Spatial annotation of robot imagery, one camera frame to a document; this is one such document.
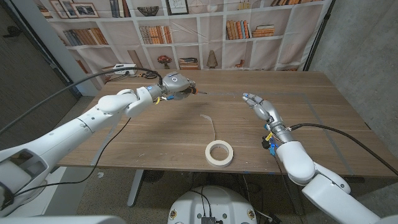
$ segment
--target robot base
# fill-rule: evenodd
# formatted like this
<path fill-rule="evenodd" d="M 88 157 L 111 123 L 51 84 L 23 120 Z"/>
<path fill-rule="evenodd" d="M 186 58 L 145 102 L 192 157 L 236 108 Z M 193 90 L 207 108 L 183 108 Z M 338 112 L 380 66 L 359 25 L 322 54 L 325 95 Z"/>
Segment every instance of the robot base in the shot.
<path fill-rule="evenodd" d="M 201 193 L 202 187 L 193 189 Z M 217 223 L 256 224 L 256 215 L 251 204 L 242 195 L 226 187 L 204 186 L 203 195 L 210 202 L 211 216 Z M 177 199 L 169 212 L 168 224 L 202 223 L 203 204 L 206 217 L 210 216 L 207 200 L 195 192 L 188 191 Z"/>

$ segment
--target robot finger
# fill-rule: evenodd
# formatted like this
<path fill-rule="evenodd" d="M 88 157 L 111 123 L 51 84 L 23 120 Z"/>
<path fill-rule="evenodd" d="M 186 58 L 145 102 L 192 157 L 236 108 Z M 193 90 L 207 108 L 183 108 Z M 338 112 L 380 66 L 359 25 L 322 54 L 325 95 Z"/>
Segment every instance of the robot finger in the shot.
<path fill-rule="evenodd" d="M 253 101 L 252 99 L 250 99 L 250 98 L 248 98 L 246 96 L 243 96 L 242 98 L 251 108 L 253 108 L 253 107 L 258 105 L 258 103 L 256 103 L 255 101 Z"/>
<path fill-rule="evenodd" d="M 252 101 L 256 102 L 257 104 L 260 104 L 263 101 L 263 99 L 260 96 L 257 96 L 257 95 L 251 94 L 251 93 L 243 93 L 243 96 L 251 99 Z"/>

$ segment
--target masking tape roll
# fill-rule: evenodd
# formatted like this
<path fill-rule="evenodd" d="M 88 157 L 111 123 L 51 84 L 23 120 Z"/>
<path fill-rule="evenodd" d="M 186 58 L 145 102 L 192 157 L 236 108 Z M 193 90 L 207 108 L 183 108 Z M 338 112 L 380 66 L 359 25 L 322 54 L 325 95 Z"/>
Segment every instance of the masking tape roll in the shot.
<path fill-rule="evenodd" d="M 223 161 L 214 159 L 210 154 L 211 150 L 213 150 L 214 148 L 217 148 L 217 147 L 222 147 L 228 153 L 227 158 L 224 159 Z M 206 155 L 206 160 L 210 165 L 212 165 L 213 167 L 221 168 L 221 167 L 226 167 L 231 163 L 232 157 L 234 156 L 234 151 L 232 150 L 232 147 L 227 142 L 222 141 L 222 140 L 215 140 L 215 141 L 212 141 L 211 143 L 209 143 L 209 145 L 207 145 L 205 155 Z"/>

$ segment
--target wooden table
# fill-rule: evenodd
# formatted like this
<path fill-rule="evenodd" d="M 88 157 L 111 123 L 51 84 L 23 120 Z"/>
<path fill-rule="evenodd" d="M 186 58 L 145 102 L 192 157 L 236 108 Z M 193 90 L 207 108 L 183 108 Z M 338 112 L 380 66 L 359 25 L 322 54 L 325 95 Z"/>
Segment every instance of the wooden table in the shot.
<path fill-rule="evenodd" d="M 172 70 L 159 70 L 161 75 Z M 287 126 L 317 123 L 346 131 L 398 169 L 398 160 L 366 126 L 327 77 L 320 72 L 255 72 L 182 70 L 207 95 L 192 95 L 182 101 L 161 101 L 134 118 L 105 149 L 98 167 L 185 170 L 206 172 L 278 173 L 274 158 L 261 146 L 268 134 L 264 121 L 242 100 L 254 93 L 277 108 Z M 127 78 L 105 85 L 89 108 L 104 95 L 150 85 L 157 80 Z M 234 150 L 232 163 L 214 168 L 207 163 L 205 148 L 216 139 Z M 126 123 L 123 117 L 114 134 Z M 89 166 L 111 128 L 98 131 L 60 161 L 60 166 Z M 378 160 L 353 141 L 318 128 L 302 127 L 293 132 L 310 157 L 340 175 L 394 177 Z"/>

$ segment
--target white bookshelf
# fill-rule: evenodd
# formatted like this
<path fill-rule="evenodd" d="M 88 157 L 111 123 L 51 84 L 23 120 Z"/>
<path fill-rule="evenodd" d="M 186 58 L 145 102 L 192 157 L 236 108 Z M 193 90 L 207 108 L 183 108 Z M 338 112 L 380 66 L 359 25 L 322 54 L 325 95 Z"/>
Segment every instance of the white bookshelf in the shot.
<path fill-rule="evenodd" d="M 99 72 L 102 67 L 110 66 L 112 63 L 134 63 L 128 50 L 135 50 L 143 67 L 150 69 L 161 68 L 162 65 L 156 58 L 166 54 L 173 60 L 171 68 L 179 69 L 179 58 L 197 57 L 200 69 L 206 70 L 209 52 L 214 50 L 218 62 L 216 69 L 283 70 L 299 68 L 305 63 L 317 30 L 331 3 L 331 0 L 324 0 L 270 7 L 272 0 L 251 0 L 252 9 L 238 11 L 235 9 L 239 0 L 219 0 L 220 5 L 216 12 L 207 12 L 204 5 L 202 13 L 168 16 L 165 1 L 127 0 L 131 17 L 113 18 L 110 6 L 107 6 L 109 0 L 74 0 L 92 2 L 100 18 L 60 19 L 57 13 L 52 11 L 53 18 L 47 21 L 65 42 L 67 39 L 62 30 L 92 27 L 101 29 L 109 45 L 66 47 L 74 51 L 73 55 L 80 54 L 80 58 L 75 58 L 85 60 L 84 65 L 89 66 L 91 73 Z M 42 0 L 42 3 L 47 9 L 52 9 L 47 0 Z M 159 11 L 156 16 L 145 17 L 137 10 L 138 6 L 159 6 Z M 274 24 L 275 36 L 227 40 L 226 21 L 229 20 L 246 20 L 252 31 L 259 25 Z M 144 44 L 140 26 L 171 26 L 174 43 Z M 96 54 L 95 57 L 87 58 L 88 52 Z M 244 67 L 234 67 L 241 59 L 245 60 Z M 93 63 L 94 60 L 102 60 L 103 63 Z"/>

